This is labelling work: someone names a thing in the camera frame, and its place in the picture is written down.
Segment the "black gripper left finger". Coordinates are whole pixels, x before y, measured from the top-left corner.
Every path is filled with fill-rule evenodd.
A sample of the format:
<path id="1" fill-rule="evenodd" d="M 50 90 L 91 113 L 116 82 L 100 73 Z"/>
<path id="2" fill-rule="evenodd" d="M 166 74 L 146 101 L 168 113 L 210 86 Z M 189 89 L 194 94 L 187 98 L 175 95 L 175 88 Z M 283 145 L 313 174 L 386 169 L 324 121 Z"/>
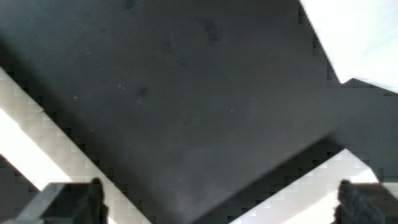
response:
<path id="1" fill-rule="evenodd" d="M 102 180 L 50 183 L 18 217 L 18 224 L 109 224 Z"/>

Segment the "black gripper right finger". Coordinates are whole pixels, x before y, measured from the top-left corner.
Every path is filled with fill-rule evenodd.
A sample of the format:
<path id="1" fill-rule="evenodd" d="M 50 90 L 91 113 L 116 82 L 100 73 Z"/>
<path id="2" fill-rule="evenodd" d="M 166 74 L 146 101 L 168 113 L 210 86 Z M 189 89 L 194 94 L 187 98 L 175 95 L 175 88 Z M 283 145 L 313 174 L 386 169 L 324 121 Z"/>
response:
<path id="1" fill-rule="evenodd" d="M 398 224 L 398 183 L 342 181 L 333 224 Z"/>

